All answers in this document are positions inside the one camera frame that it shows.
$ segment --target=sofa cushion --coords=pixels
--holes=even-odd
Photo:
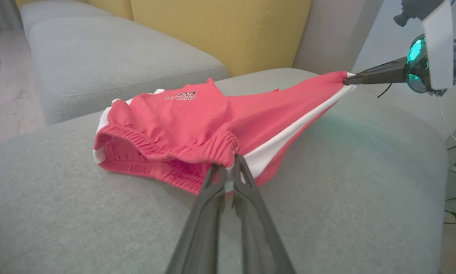
[[[228,77],[209,54],[118,17],[42,21],[29,42],[47,124],[100,111],[116,98]]]
[[[245,95],[312,76],[278,69],[216,85]],[[165,272],[195,196],[97,166],[100,115],[0,143],[0,273]],[[357,89],[260,192],[298,273],[437,273],[446,174],[436,130]],[[226,206],[220,273],[242,272],[240,231]]]
[[[27,39],[32,26],[44,20],[62,17],[111,16],[107,11],[73,0],[47,0],[28,3],[21,7],[20,15]]]

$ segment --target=floor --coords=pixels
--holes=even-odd
[[[0,32],[0,141],[45,127],[23,30]]]
[[[45,127],[33,79],[23,31],[0,32],[0,142]],[[444,225],[441,273],[456,274],[456,225]]]

